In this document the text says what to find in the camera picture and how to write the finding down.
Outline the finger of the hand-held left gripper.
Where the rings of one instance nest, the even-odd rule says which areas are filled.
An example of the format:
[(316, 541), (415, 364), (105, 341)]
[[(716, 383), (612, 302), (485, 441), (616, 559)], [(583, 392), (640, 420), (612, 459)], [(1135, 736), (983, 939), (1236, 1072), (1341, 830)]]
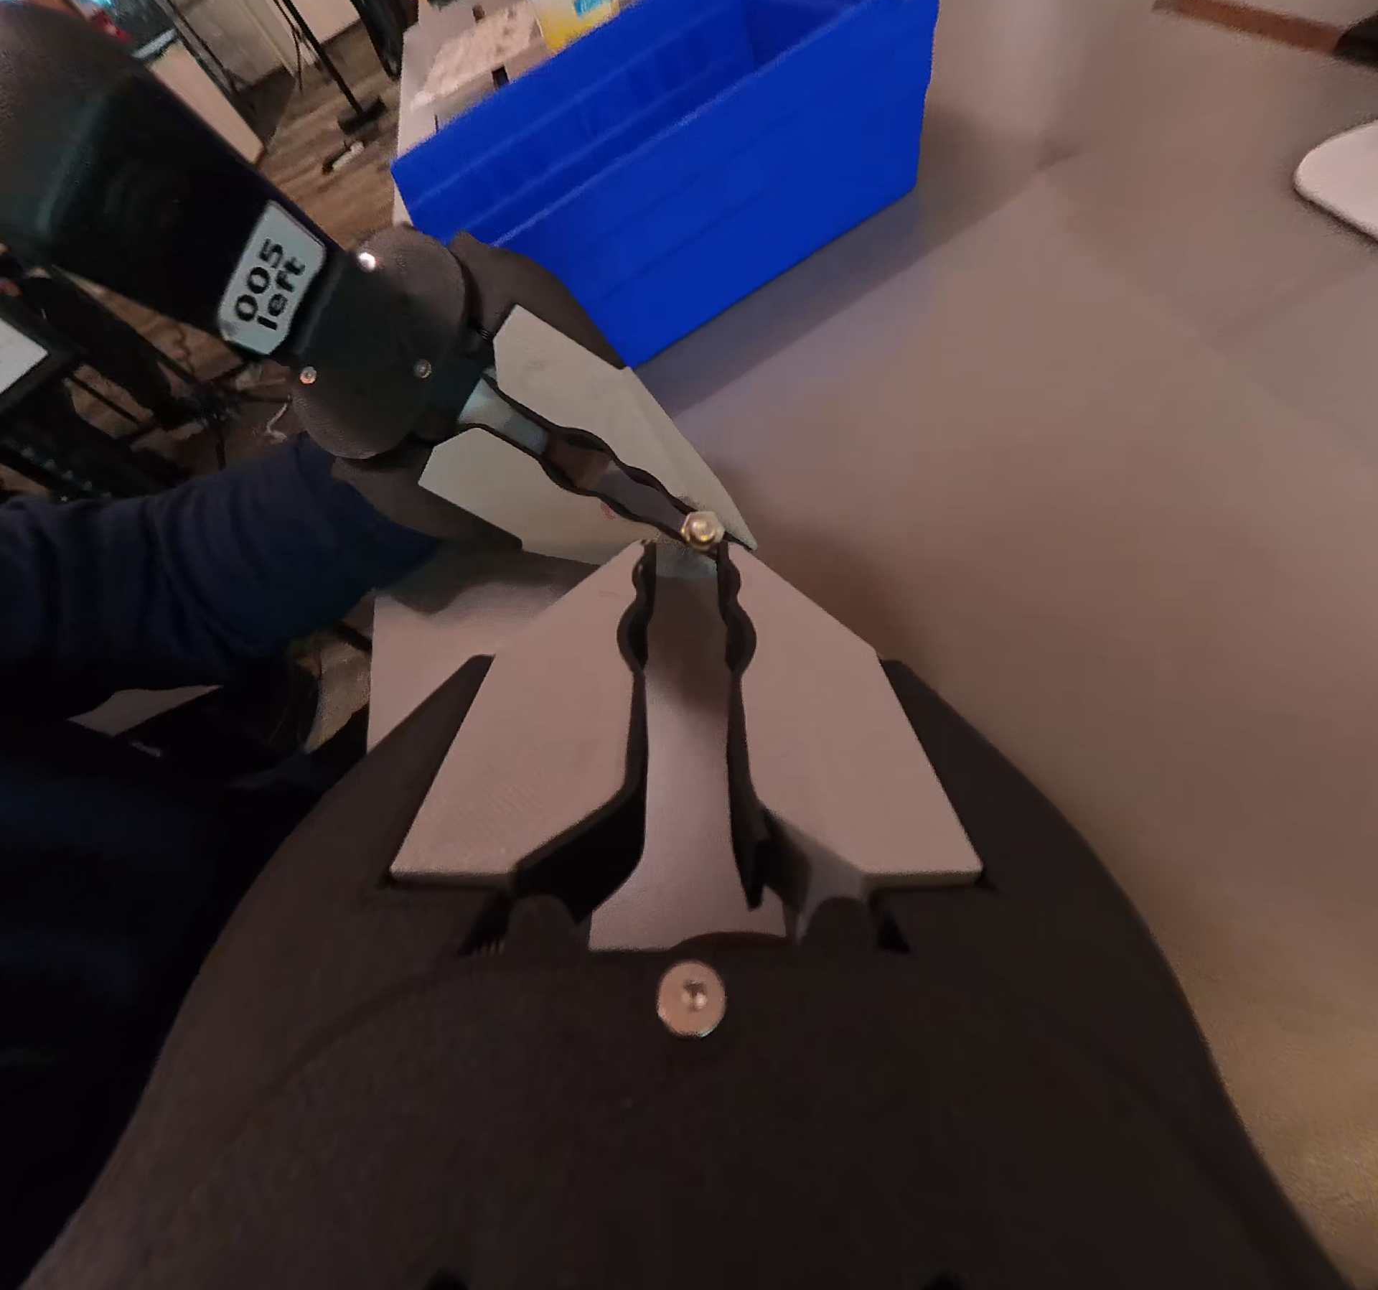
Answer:
[(683, 510), (600, 452), (561, 447), (550, 461), (471, 426), (433, 449), (419, 483), (534, 556), (601, 565), (644, 541), (692, 556), (680, 537)]
[(673, 538), (691, 516), (707, 513), (726, 540), (756, 547), (725, 484), (635, 370), (612, 365), (522, 305), (491, 347), (483, 380), (489, 399), (504, 402), (491, 426), (534, 449), (561, 483)]

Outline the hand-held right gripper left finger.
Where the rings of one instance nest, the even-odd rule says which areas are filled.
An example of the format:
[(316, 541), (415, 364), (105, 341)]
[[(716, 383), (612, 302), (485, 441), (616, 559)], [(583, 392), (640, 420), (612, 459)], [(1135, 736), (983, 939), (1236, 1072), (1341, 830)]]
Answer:
[(395, 881), (549, 896), (576, 920), (628, 881), (646, 847), (656, 563), (653, 543), (625, 547), (474, 663)]

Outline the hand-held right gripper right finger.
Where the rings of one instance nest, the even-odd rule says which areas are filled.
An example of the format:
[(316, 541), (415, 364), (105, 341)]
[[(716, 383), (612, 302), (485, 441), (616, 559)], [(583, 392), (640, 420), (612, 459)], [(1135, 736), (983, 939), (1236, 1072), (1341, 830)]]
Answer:
[(746, 902), (804, 929), (831, 900), (974, 884), (983, 863), (871, 644), (762, 563), (716, 549), (726, 769)]

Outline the blue plastic bin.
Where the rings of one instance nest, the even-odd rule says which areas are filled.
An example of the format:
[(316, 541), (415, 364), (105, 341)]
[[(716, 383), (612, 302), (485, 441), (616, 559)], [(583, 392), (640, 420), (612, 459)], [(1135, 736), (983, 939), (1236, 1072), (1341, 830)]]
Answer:
[(564, 282), (643, 365), (905, 197), (940, 0), (637, 0), (397, 156), (410, 223)]

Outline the person's left forearm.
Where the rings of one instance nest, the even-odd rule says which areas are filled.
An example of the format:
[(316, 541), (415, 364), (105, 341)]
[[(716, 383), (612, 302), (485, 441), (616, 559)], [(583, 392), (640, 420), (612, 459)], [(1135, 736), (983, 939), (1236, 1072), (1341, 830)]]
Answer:
[(304, 437), (139, 499), (17, 498), (2, 510), (3, 716), (221, 683), (437, 549)]

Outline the white sign stand base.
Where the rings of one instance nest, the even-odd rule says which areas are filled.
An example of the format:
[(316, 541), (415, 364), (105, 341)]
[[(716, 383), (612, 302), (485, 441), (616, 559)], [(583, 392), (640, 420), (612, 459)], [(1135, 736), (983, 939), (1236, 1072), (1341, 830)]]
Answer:
[(1377, 241), (1377, 121), (1308, 150), (1295, 170), (1293, 186), (1320, 211)]

